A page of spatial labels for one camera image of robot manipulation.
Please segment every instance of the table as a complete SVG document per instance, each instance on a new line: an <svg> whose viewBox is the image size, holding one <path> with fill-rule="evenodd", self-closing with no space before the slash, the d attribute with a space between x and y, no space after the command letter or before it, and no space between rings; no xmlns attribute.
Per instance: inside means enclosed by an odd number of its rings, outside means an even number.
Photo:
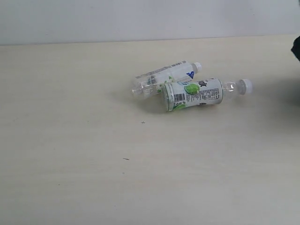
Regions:
<svg viewBox="0 0 300 225"><path fill-rule="evenodd" d="M0 46L0 223L298 225L295 38ZM132 99L133 76L181 60L254 93Z"/></svg>

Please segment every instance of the transparent plastic bottle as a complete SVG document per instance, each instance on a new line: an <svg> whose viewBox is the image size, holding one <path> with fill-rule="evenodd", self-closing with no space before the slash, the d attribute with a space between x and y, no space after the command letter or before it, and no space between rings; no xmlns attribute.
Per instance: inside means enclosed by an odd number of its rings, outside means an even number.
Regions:
<svg viewBox="0 0 300 225"><path fill-rule="evenodd" d="M252 93L248 79L236 82L222 82L217 78L197 82L166 83L162 87L162 99L167 111L183 109L194 105L220 104L240 95Z"/></svg>
<svg viewBox="0 0 300 225"><path fill-rule="evenodd" d="M199 62L182 61L173 65L136 76L133 80L132 94L138 99L146 99L161 92L164 83L189 82L201 71Z"/></svg>

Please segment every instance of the white bottle cap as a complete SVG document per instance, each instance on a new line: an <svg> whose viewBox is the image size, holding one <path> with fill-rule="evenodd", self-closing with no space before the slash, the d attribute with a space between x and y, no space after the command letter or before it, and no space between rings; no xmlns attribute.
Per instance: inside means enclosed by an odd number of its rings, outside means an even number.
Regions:
<svg viewBox="0 0 300 225"><path fill-rule="evenodd" d="M243 82L245 82L246 85L246 92L245 94L250 94L253 91L252 82L248 79L242 79Z"/></svg>
<svg viewBox="0 0 300 225"><path fill-rule="evenodd" d="M198 72L200 72L202 70L202 66L201 66L200 62L194 62L194 65L197 67Z"/></svg>

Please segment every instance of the dark object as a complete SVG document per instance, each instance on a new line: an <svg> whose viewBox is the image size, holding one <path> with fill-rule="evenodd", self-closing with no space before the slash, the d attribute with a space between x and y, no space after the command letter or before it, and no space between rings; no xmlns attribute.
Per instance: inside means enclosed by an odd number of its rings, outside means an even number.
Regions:
<svg viewBox="0 0 300 225"><path fill-rule="evenodd" d="M292 53L296 56L296 58L300 61L300 37L297 37L294 41L294 45L291 49Z"/></svg>

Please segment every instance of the white wall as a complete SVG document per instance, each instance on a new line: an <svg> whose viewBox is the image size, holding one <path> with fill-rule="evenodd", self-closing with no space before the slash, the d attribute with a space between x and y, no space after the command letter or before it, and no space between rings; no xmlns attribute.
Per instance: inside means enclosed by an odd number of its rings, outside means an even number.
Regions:
<svg viewBox="0 0 300 225"><path fill-rule="evenodd" d="M298 0L0 0L0 45L297 32Z"/></svg>

